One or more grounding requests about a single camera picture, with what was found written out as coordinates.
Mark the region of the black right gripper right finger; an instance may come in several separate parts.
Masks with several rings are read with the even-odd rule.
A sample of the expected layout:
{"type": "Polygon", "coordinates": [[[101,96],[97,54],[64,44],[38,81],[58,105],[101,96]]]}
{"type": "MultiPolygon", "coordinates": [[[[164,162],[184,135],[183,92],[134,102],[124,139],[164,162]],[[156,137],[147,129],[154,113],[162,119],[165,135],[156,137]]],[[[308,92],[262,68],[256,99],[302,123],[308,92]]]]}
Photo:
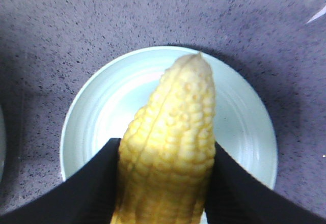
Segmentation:
{"type": "Polygon", "coordinates": [[[325,223],[254,178],[219,144],[205,203],[208,223],[325,223]]]}

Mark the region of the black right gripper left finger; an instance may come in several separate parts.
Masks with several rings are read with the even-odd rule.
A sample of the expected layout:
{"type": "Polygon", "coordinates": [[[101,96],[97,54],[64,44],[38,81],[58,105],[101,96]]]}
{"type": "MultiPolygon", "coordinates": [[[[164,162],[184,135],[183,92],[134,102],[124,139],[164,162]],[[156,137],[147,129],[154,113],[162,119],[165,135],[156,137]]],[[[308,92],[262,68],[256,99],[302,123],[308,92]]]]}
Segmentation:
{"type": "Polygon", "coordinates": [[[1,223],[110,223],[117,192],[119,138],[111,138],[80,170],[1,223]]]}

